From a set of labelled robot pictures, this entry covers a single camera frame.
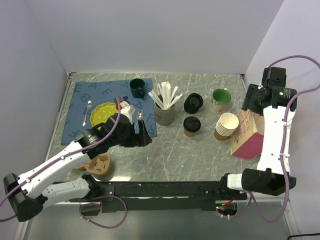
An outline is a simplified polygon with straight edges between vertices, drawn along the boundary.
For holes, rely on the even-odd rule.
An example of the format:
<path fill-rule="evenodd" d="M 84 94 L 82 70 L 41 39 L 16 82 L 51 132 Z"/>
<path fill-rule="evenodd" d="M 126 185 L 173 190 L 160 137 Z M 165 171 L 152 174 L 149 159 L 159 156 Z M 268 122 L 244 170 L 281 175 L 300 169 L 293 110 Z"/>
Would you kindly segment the pink paper gift bag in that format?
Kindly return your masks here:
<path fill-rule="evenodd" d="M 250 110 L 240 110 L 237 118 L 239 126 L 231 135 L 230 155 L 252 160 L 262 152 L 264 116 Z"/>

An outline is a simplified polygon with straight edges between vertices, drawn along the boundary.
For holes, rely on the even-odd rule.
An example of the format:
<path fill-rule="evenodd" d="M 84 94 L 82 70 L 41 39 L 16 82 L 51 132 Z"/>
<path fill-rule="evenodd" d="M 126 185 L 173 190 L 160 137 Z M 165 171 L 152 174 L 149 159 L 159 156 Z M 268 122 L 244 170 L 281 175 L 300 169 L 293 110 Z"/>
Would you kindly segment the brown paper coffee cup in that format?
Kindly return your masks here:
<path fill-rule="evenodd" d="M 191 131 L 188 131 L 187 129 L 184 129 L 183 132 L 187 137 L 194 137 L 197 134 L 197 131 L 196 132 L 191 132 Z"/>

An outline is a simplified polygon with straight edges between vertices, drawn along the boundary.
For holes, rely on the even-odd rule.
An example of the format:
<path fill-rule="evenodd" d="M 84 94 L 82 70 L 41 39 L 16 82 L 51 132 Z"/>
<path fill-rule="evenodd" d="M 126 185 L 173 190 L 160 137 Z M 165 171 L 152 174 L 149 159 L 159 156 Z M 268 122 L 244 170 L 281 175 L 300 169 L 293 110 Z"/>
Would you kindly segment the black plastic cup lid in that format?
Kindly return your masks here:
<path fill-rule="evenodd" d="M 189 116 L 184 119 L 183 127 L 190 133 L 196 133 L 201 128 L 201 121 L 195 116 Z"/>

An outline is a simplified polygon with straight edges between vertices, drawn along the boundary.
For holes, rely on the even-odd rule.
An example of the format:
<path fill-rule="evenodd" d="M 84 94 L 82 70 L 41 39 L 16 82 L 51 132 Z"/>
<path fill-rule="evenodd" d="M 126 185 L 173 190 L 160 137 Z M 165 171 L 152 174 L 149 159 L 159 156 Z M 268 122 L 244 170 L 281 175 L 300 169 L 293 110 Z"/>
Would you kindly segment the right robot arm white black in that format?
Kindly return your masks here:
<path fill-rule="evenodd" d="M 286 87 L 286 77 L 285 68 L 267 67 L 261 84 L 249 85 L 241 108 L 264 117 L 261 155 L 256 169 L 221 178 L 218 192 L 223 199 L 245 191 L 278 196 L 296 186 L 296 178 L 290 175 L 289 141 L 297 91 Z"/>

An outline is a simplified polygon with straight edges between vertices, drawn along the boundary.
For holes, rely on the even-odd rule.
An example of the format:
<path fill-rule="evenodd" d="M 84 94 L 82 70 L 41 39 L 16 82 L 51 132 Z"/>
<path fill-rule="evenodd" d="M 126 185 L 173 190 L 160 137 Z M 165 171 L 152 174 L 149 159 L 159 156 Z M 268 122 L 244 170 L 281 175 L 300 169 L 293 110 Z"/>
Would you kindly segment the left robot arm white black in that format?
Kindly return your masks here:
<path fill-rule="evenodd" d="M 14 217 L 25 222 L 38 215 L 44 208 L 72 199 L 94 201 L 99 195 L 99 186 L 90 175 L 83 175 L 77 180 L 58 183 L 56 180 L 109 148 L 145 147 L 152 143 L 145 123 L 138 121 L 139 132 L 127 116 L 116 113 L 105 123 L 84 130 L 56 157 L 38 167 L 16 175 L 8 174 L 4 179 L 6 200 L 9 201 Z"/>

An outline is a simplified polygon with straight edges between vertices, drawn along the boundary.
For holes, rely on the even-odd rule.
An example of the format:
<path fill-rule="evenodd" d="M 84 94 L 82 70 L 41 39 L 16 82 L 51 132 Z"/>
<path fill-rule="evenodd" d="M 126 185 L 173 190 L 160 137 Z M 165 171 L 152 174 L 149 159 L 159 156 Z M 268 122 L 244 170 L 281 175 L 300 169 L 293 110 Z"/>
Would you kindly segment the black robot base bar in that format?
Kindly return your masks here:
<path fill-rule="evenodd" d="M 74 198 L 73 203 L 88 203 L 100 196 L 121 198 L 129 211 L 188 210 L 215 211 L 216 202 L 247 199 L 245 193 L 227 188 L 221 181 L 112 181 L 98 182 L 94 194 Z"/>

